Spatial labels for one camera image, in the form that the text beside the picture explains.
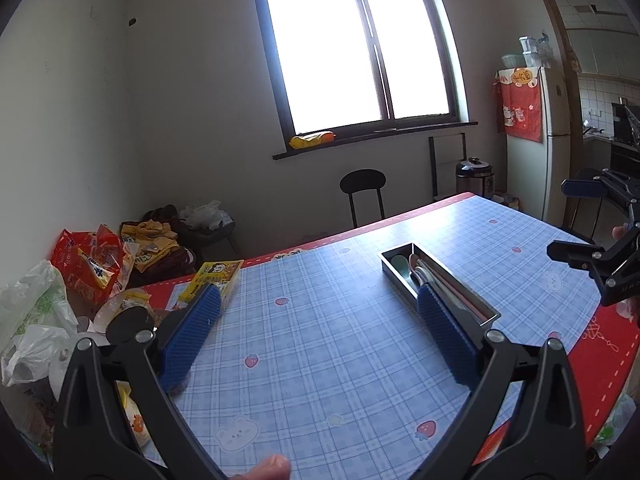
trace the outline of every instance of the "wooden door frame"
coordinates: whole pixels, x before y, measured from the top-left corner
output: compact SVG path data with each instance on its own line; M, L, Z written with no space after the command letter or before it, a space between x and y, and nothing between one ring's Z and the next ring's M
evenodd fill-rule
M580 102L580 87L578 86L578 75L571 67L571 54L575 56L574 50L569 40L569 34L564 26L564 21L560 15L560 9L556 0L543 0L546 12L549 14L551 24L558 39L558 47L560 49L560 59L562 61L562 70L564 71L564 79L566 82L566 93L569 100L570 112L570 131L571 131L571 155L569 163L569 174L571 178L575 178L578 170L582 167L582 104ZM564 226L568 227L571 218L574 216L577 208L577 199L567 199L566 208L564 210Z

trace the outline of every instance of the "white refrigerator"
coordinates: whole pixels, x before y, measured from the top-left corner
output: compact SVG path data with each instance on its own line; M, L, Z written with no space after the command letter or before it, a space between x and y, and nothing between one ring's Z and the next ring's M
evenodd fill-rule
M500 71L498 74L513 73ZM562 226L566 197L560 186L569 178L571 147L569 101L562 71L541 68L542 142L507 135L507 192L520 210Z

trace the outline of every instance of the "hand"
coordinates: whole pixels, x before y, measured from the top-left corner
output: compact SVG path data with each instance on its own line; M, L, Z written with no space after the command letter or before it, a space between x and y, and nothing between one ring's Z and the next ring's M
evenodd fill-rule
M291 463L282 455L271 455L265 458L244 476L237 479L246 480L289 480Z
M627 229L625 224L623 226L614 227L611 234L613 235L614 240L620 240L620 238L622 238L626 234L626 231ZM631 308L631 312L634 315L640 312L640 296L634 296L626 301L628 302L629 307Z

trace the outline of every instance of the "window sill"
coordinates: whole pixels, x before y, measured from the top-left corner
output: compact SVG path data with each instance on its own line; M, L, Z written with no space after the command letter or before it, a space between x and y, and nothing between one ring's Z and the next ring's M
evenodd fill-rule
M280 160L281 158L288 158L294 155L300 155L301 153L314 152L315 150L322 150L323 148L330 148L332 146L341 146L343 144L351 144L352 142L361 142L363 140L380 139L382 137L391 137L403 134L412 134L415 132L430 132L432 130L444 130L446 128L459 128L460 126L477 126L477 121L471 121L468 123L447 123L447 124L430 124L429 126L412 126L411 128L401 128L398 130L391 130L386 132L372 132L370 134L364 134L357 137L347 137L345 139L337 139L333 142L327 142L325 144L319 144L311 148L303 148L302 150L294 150L288 148L284 153L277 153L272 155L273 160Z

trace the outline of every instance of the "rice cooker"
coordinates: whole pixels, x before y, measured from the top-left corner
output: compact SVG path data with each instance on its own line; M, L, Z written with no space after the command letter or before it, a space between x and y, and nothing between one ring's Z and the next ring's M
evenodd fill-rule
M474 156L456 164L456 192L467 191L489 200L494 196L493 168Z

